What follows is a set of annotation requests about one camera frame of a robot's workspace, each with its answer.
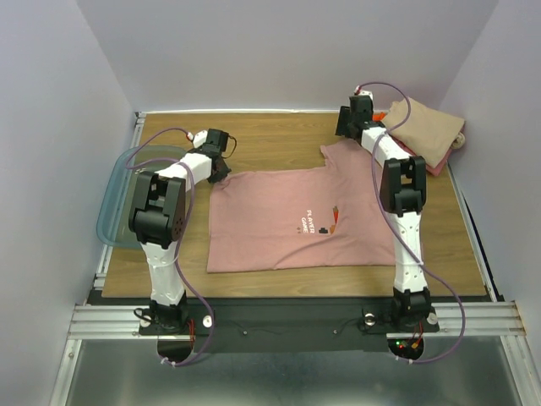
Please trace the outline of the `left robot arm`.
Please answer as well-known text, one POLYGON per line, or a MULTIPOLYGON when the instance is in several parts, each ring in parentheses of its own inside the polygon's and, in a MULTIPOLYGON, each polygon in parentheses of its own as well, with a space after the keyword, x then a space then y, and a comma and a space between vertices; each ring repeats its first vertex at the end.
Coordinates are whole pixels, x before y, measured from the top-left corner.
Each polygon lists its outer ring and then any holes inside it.
POLYGON ((215 184, 231 172, 223 154, 234 138, 220 129, 183 132, 192 148, 181 158, 164 157, 168 167, 136 176, 128 227, 145 253, 151 295, 147 309, 136 310, 143 329, 178 334, 189 325, 186 286, 178 272, 178 251, 194 208, 195 185, 215 184))

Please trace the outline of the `pink printed t-shirt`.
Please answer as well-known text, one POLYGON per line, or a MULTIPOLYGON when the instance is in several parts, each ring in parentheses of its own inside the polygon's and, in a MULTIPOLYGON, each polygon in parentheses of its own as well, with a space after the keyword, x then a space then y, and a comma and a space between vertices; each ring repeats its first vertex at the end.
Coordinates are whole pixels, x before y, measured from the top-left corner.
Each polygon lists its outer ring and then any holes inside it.
POLYGON ((320 151, 322 167, 237 173, 213 187, 209 273, 394 265, 371 154, 351 140, 320 151))

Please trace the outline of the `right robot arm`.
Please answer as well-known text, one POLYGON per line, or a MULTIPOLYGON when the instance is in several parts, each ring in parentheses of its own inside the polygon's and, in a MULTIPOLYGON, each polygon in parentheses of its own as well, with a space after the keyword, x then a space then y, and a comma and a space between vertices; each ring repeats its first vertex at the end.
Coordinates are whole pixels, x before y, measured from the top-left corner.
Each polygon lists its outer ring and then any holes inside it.
POLYGON ((429 316, 431 297, 424 275, 420 223, 427 198, 426 164, 404 151, 373 118, 373 94, 356 91, 342 106, 336 134, 357 141, 381 166, 377 202, 394 235, 396 274, 389 320, 407 330, 429 316))

